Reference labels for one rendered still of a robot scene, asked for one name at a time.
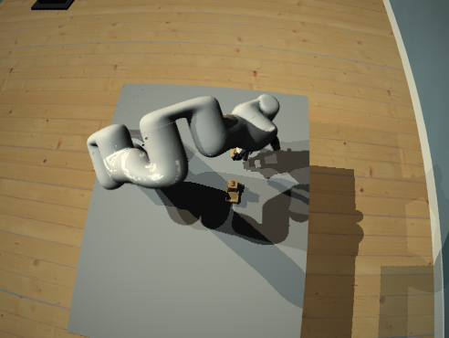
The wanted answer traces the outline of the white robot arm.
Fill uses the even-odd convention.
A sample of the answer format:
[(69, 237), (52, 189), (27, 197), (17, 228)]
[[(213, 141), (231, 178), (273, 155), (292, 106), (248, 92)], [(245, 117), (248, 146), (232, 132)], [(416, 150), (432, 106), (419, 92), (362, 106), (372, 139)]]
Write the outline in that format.
[(87, 146), (105, 189), (124, 184), (169, 188), (183, 182), (189, 170), (176, 120), (186, 118), (197, 150), (206, 157), (234, 147), (257, 152), (269, 144), (278, 151), (277, 127), (272, 121), (279, 108), (275, 97), (263, 94), (223, 115), (218, 100), (204, 96), (146, 114), (140, 121), (143, 141), (132, 139), (125, 125), (113, 124), (89, 136)]

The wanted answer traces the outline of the tan cube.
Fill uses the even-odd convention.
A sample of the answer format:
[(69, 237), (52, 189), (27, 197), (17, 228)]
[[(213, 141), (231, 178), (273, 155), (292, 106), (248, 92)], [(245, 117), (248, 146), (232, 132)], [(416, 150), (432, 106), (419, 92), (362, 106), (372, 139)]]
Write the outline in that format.
[(233, 159), (233, 157), (234, 157), (235, 153), (237, 152), (237, 150), (236, 150), (236, 148), (234, 148), (234, 149), (231, 149), (230, 151), (231, 151), (231, 157)]
[(228, 191), (237, 192), (238, 180), (229, 180)]

